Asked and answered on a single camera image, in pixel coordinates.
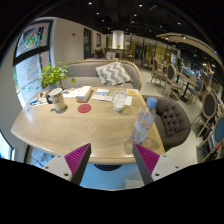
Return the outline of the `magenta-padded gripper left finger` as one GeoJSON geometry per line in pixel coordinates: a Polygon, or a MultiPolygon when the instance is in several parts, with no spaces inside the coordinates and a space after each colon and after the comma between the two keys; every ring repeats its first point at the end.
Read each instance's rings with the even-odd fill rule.
{"type": "Polygon", "coordinates": [[[43,167],[43,170],[79,185],[90,155],[91,144],[87,143],[66,155],[56,155],[43,167]]]}

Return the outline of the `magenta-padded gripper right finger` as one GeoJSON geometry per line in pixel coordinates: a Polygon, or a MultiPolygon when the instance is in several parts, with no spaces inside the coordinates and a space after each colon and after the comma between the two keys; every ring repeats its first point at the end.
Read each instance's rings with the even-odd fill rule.
{"type": "Polygon", "coordinates": [[[133,145],[133,155],[145,185],[181,169],[167,154],[158,155],[138,144],[133,145]]]}

